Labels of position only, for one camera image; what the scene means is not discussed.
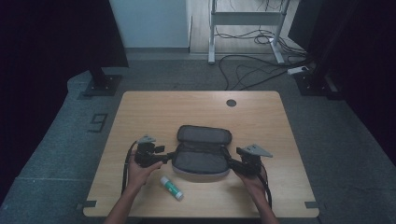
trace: black curtain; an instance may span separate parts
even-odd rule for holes
[[[21,0],[0,5],[1,201],[67,94],[90,67],[127,67],[108,0]]]

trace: glue stick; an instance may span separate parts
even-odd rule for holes
[[[183,199],[183,193],[166,176],[161,178],[161,183],[171,192],[178,201]]]

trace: power strip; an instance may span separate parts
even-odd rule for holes
[[[295,68],[288,69],[288,74],[292,76],[292,75],[296,75],[296,74],[300,74],[300,73],[305,73],[308,71],[309,71],[309,69],[306,66],[301,66],[301,67],[295,67]]]

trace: wooden table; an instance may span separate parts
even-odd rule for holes
[[[230,99],[236,106],[226,104]],[[273,194],[277,217],[316,217],[315,201],[280,96],[275,91],[128,91],[115,117],[106,148],[85,207],[88,217],[105,217],[120,197],[126,153],[134,140],[149,134],[165,152],[178,145],[177,130],[190,124],[229,130],[228,146],[240,160],[236,147],[257,144],[273,158],[262,158]],[[168,176],[184,193],[177,201],[161,185]],[[129,214],[130,217],[258,217],[241,180],[230,172],[220,179],[190,179],[176,174],[171,162],[151,174]]]

